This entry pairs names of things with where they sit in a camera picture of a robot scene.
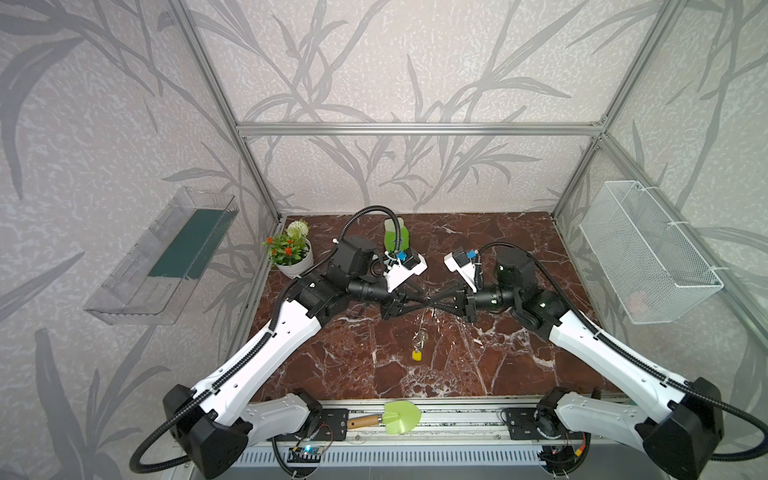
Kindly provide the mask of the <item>left circuit board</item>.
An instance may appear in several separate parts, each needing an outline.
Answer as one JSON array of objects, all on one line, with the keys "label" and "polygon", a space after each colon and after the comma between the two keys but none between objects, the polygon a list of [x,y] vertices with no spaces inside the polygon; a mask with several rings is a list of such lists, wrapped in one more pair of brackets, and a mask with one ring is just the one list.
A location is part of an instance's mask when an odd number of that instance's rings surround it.
[{"label": "left circuit board", "polygon": [[331,443],[327,444],[299,444],[288,449],[287,464],[317,464],[322,461],[328,452]]}]

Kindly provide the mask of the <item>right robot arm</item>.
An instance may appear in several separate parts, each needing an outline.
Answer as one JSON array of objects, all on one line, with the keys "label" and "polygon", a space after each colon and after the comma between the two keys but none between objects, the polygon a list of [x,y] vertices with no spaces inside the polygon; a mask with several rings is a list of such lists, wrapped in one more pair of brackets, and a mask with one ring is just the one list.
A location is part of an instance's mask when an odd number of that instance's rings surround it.
[{"label": "right robot arm", "polygon": [[464,284],[450,291],[454,315],[471,321],[480,311],[510,312],[527,330],[570,352],[629,399],[620,405],[553,389],[538,404],[547,434],[562,427],[602,436],[644,452],[675,479],[696,479],[710,461],[745,462],[767,453],[765,440],[740,452],[719,453],[723,416],[767,431],[764,421],[721,398],[703,377],[689,381],[660,367],[608,334],[573,305],[530,252],[505,241],[458,249],[444,257]]}]

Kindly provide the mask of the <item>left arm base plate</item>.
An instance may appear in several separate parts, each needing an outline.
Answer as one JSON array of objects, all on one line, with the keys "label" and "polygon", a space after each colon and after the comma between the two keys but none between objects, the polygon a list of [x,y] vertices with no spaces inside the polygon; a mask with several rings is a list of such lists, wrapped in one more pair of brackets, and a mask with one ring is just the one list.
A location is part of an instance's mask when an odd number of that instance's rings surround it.
[{"label": "left arm base plate", "polygon": [[346,408],[314,409],[310,411],[296,436],[312,441],[344,441],[347,436],[348,420],[349,410]]}]

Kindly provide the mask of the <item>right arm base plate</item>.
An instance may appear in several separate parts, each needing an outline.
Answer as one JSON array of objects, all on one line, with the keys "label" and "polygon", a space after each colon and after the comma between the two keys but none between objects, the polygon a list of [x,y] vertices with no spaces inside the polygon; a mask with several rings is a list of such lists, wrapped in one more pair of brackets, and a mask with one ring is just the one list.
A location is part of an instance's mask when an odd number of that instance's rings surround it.
[{"label": "right arm base plate", "polygon": [[511,440],[562,440],[583,438],[581,432],[571,431],[550,413],[540,413],[535,407],[505,408],[500,414]]}]

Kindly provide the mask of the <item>clear acrylic wall shelf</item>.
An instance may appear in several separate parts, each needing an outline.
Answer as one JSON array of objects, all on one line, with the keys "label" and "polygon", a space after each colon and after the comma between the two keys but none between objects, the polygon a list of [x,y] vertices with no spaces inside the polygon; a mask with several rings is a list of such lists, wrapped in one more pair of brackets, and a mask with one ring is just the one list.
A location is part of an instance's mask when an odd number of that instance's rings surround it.
[{"label": "clear acrylic wall shelf", "polygon": [[108,325],[172,325],[234,223],[228,193],[180,188],[84,311]]}]

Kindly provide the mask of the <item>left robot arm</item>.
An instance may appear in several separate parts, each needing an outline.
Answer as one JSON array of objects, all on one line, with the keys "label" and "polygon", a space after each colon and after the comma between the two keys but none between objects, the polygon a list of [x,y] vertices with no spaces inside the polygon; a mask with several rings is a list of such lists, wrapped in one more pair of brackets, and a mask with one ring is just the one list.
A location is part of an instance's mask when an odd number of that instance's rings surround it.
[{"label": "left robot arm", "polygon": [[390,249],[340,232],[334,246],[280,292],[268,323],[239,351],[193,387],[173,387],[163,405],[166,420],[129,460],[136,474],[193,463],[207,479],[226,472],[254,443],[301,430],[318,403],[287,394],[254,411],[249,402],[269,377],[351,301],[380,305],[399,316],[413,298],[405,283],[427,268],[424,256],[395,236]]}]

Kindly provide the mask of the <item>potted flower plant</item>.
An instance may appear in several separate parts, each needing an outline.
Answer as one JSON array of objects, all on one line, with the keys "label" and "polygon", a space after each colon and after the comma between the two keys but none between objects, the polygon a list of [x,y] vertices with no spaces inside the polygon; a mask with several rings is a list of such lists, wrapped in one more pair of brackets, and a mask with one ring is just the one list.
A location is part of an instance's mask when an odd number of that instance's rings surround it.
[{"label": "potted flower plant", "polygon": [[309,232],[305,220],[295,220],[262,243],[270,263],[290,279],[299,277],[314,264]]}]

